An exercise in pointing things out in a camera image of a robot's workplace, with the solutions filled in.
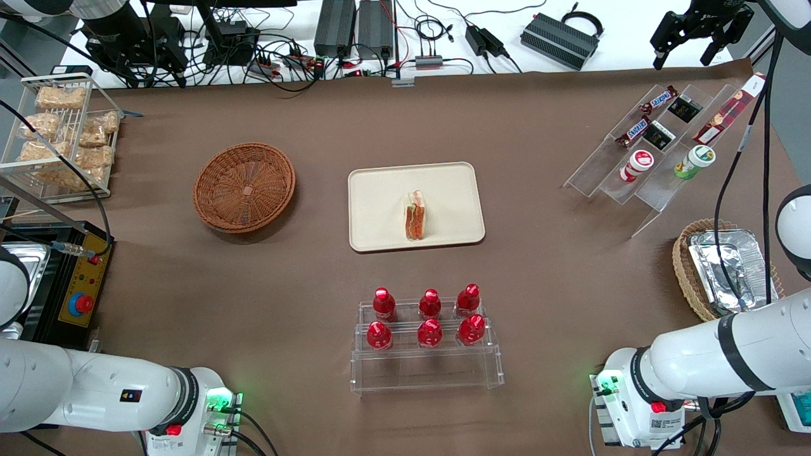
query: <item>white table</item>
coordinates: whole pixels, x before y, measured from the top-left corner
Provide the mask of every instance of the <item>white table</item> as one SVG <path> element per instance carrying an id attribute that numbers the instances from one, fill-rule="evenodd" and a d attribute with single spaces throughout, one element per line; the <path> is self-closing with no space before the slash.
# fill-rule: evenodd
<path id="1" fill-rule="evenodd" d="M 473 11 L 485 11 L 498 9 L 501 11 L 516 10 L 523 6 L 533 4 L 527 0 L 502 0 L 500 2 L 493 2 L 491 0 L 435 0 L 439 4 L 454 6 L 461 10 L 463 13 L 470 13 Z M 651 68 L 654 61 L 653 47 L 650 45 L 650 37 L 653 35 L 654 30 L 659 26 L 659 21 L 662 19 L 667 11 L 673 10 L 677 13 L 683 13 L 688 7 L 689 0 L 671 0 L 668 2 L 652 2 L 650 0 L 623 0 L 622 2 L 607 2 L 605 0 L 581 0 L 577 8 L 579 11 L 587 11 L 596 15 L 603 23 L 605 33 L 600 37 L 599 47 L 594 55 L 586 62 L 583 71 L 605 71 L 605 70 L 628 70 L 638 68 Z M 131 4 L 135 11 L 142 17 L 144 16 L 143 8 L 136 0 L 131 0 Z M 397 8 L 397 23 L 403 27 L 413 27 L 413 21 L 409 19 L 404 11 L 411 17 L 416 17 L 422 14 L 420 9 L 434 15 L 440 19 L 445 26 L 453 25 L 451 34 L 453 34 L 454 41 L 451 42 L 447 37 L 442 37 L 436 41 L 436 52 L 443 56 L 443 58 L 467 58 L 474 64 L 474 73 L 487 74 L 490 70 L 487 64 L 481 57 L 476 57 L 473 51 L 467 44 L 465 39 L 465 23 L 454 12 L 442 7 L 437 7 L 430 4 L 427 0 L 400 0 L 402 8 Z M 567 67 L 560 65 L 551 59 L 538 54 L 537 52 L 529 49 L 521 44 L 521 32 L 524 27 L 532 20 L 533 14 L 542 12 L 554 18 L 561 18 L 565 13 L 569 12 L 572 8 L 573 0 L 547 0 L 546 5 L 540 8 L 533 8 L 524 10 L 518 13 L 508 15 L 504 14 L 484 14 L 474 15 L 469 19 L 480 28 L 487 28 L 496 37 L 504 42 L 504 46 L 511 56 L 515 59 L 523 71 L 571 71 Z M 321 7 L 321 1 L 300 1 L 298 6 L 290 8 L 290 11 L 295 13 L 295 16 L 290 21 L 290 24 L 283 30 L 272 30 L 271 28 L 281 28 L 290 19 L 291 14 L 282 9 L 270 8 L 267 11 L 271 16 L 265 20 L 260 28 L 266 32 L 278 33 L 287 37 L 295 39 L 300 45 L 310 50 L 310 55 L 313 55 L 313 37 L 315 36 L 315 28 L 318 24 L 318 17 Z M 267 15 L 263 11 L 256 9 L 246 9 L 244 15 L 249 19 L 251 24 L 257 25 Z M 183 26 L 189 30 L 199 30 L 202 25 L 202 19 L 197 14 L 196 9 L 188 15 L 176 15 Z M 583 32 L 592 34 L 594 27 L 585 19 L 571 19 L 567 24 L 582 30 Z M 419 39 L 413 30 L 402 29 L 400 37 L 400 57 L 401 60 L 411 59 L 415 55 L 419 55 Z M 187 35 L 185 45 L 191 43 L 191 35 Z M 260 43 L 270 42 L 276 37 L 260 37 Z M 198 43 L 207 44 L 204 37 L 201 37 Z M 406 58 L 406 42 L 408 43 L 408 57 Z M 671 52 L 665 64 L 666 67 L 699 67 L 701 63 L 699 58 L 704 53 L 710 39 L 691 40 Z M 84 35 L 79 32 L 76 33 L 72 39 L 71 44 L 80 49 L 84 49 L 86 39 Z M 202 61 L 205 46 L 195 50 L 195 57 L 198 62 Z M 282 47 L 281 51 L 286 54 L 286 46 Z M 191 57 L 191 51 L 187 51 L 187 56 Z M 357 50 L 353 50 L 353 57 L 357 58 Z M 723 50 L 714 59 L 713 64 L 721 62 L 729 62 L 732 56 L 728 50 Z M 493 68 L 498 73 L 514 73 L 517 72 L 515 66 L 506 58 L 491 58 Z M 437 70 L 423 70 L 417 71 L 414 69 L 414 64 L 407 65 L 401 72 L 402 78 L 414 78 L 423 75 L 458 75 L 467 74 L 470 72 L 470 65 L 466 62 L 449 62 L 452 65 L 446 64 L 444 67 Z M 98 70 L 98 65 L 89 62 L 86 58 L 77 54 L 74 50 L 68 49 L 62 58 L 62 65 L 86 65 L 89 64 L 94 68 L 93 78 L 98 82 L 102 88 L 122 88 L 124 83 L 115 75 L 108 72 Z M 380 63 L 377 61 L 363 62 L 358 68 L 371 71 L 378 71 Z M 197 76 L 196 81 L 192 78 L 189 79 L 188 84 L 229 84 L 228 73 L 230 71 L 232 80 L 236 83 L 242 83 L 245 71 L 243 67 L 223 67 L 219 73 L 212 78 L 211 75 Z M 191 75 L 195 70 L 188 69 L 187 75 Z M 335 68 L 331 67 L 327 70 L 327 76 L 331 78 Z M 290 74 L 286 69 L 283 69 L 282 75 L 285 81 L 290 81 L 291 77 L 298 80 L 299 75 Z M 259 83 L 260 80 L 247 78 L 248 82 Z"/>

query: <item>foil container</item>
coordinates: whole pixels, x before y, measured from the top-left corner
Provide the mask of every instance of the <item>foil container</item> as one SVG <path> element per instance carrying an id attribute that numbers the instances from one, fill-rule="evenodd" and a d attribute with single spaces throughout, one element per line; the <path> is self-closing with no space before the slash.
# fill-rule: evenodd
<path id="1" fill-rule="evenodd" d="M 747 312 L 766 305 L 766 265 L 754 234 L 748 230 L 719 231 L 721 260 L 727 266 L 732 285 L 723 276 L 715 248 L 714 231 L 702 231 L 687 239 L 690 255 L 704 286 L 707 300 L 719 315 Z M 734 287 L 740 299 L 732 290 Z M 775 284 L 769 280 L 772 300 Z"/>

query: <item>red wire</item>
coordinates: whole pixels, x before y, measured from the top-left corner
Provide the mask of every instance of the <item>red wire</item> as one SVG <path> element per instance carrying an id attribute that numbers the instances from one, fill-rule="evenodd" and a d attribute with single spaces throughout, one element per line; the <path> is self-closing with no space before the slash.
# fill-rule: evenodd
<path id="1" fill-rule="evenodd" d="M 405 42 L 405 58 L 403 58 L 399 62 L 394 63 L 394 67 L 398 68 L 400 65 L 402 65 L 403 63 L 405 63 L 408 60 L 408 54 L 411 52 L 411 49 L 408 46 L 408 38 L 406 38 L 405 33 L 403 33 L 403 31 L 400 30 L 400 27 L 397 25 L 397 23 L 394 22 L 394 18 L 392 18 L 391 13 L 388 12 L 388 8 L 386 7 L 386 4 L 383 3 L 383 2 L 380 2 L 380 5 L 383 7 L 383 11 L 386 12 L 386 15 L 388 16 L 388 20 L 392 21 L 392 24 L 394 25 L 394 28 L 400 33 L 400 36 L 403 37 L 403 41 Z"/>

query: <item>power supply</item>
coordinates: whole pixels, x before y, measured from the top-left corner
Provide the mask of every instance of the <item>power supply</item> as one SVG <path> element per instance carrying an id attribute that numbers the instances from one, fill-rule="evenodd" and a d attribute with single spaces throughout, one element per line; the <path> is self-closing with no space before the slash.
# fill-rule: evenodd
<path id="1" fill-rule="evenodd" d="M 558 63 L 580 71 L 583 63 L 597 49 L 599 39 L 538 13 L 524 28 L 521 43 Z"/>
<path id="2" fill-rule="evenodd" d="M 358 46 L 360 58 L 372 60 L 372 51 L 383 60 L 394 56 L 394 24 L 388 17 L 392 10 L 392 0 L 360 2 L 357 42 L 370 48 Z"/>
<path id="3" fill-rule="evenodd" d="M 354 0 L 324 0 L 315 30 L 315 54 L 338 57 L 349 53 L 354 35 Z"/>

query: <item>white jar with green lid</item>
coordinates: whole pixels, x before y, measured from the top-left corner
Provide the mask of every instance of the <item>white jar with green lid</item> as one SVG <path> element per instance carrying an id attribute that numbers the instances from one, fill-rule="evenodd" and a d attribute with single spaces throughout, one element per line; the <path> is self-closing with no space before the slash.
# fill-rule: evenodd
<path id="1" fill-rule="evenodd" d="M 715 151 L 710 146 L 696 146 L 684 156 L 684 160 L 676 165 L 673 171 L 676 177 L 690 180 L 698 171 L 703 170 L 715 162 Z"/>

